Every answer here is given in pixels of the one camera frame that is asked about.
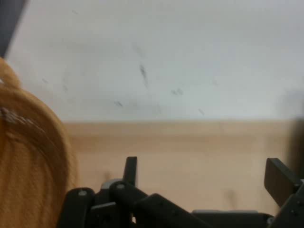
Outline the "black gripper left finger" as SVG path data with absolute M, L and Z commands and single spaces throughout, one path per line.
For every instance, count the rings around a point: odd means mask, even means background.
M 122 179 L 98 193 L 75 188 L 65 197 L 58 228 L 202 228 L 204 222 L 159 194 L 136 187 L 137 157 L 127 157 Z

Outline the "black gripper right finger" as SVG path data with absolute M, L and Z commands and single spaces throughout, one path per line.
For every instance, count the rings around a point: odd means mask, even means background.
M 267 158 L 264 187 L 279 212 L 270 228 L 302 228 L 304 226 L 304 182 L 278 158 Z

